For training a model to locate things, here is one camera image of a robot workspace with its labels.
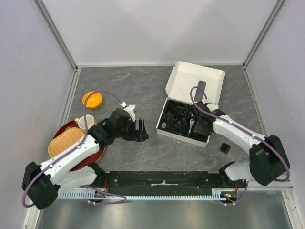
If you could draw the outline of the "black silver hair clipper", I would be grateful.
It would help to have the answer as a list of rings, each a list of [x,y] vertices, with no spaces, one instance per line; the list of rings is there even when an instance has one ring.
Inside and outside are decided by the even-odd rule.
[[[188,126],[188,131],[187,131],[187,135],[188,136],[192,136],[193,135],[193,130],[196,124],[196,119],[195,118],[191,118],[189,120],[189,126]]]

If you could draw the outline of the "white cardboard box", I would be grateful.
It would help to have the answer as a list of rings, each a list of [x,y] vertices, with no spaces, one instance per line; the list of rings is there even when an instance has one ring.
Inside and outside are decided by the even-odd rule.
[[[224,77],[223,70],[178,61],[165,87],[166,100],[218,104]]]

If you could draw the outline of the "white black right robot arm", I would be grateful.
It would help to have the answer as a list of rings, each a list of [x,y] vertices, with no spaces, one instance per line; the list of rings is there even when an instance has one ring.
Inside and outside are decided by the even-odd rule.
[[[224,172],[218,176],[222,187],[228,188],[242,179],[253,179],[262,186],[290,180],[290,164],[279,137],[247,129],[218,109],[210,112],[203,102],[193,105],[199,118],[208,123],[210,132],[226,137],[249,155],[246,162],[232,162],[222,167]]]

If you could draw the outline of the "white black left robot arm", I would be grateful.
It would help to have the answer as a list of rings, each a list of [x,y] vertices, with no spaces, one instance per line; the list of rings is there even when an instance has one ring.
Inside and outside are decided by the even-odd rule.
[[[22,205],[32,205],[42,210],[50,206],[64,192],[76,187],[104,184],[104,171],[96,164],[89,163],[82,169],[71,171],[87,157],[112,144],[115,139],[143,142],[149,139],[143,119],[136,120],[133,106],[116,109],[109,118],[93,125],[72,146],[41,164],[29,163],[24,172],[21,188],[24,191]]]

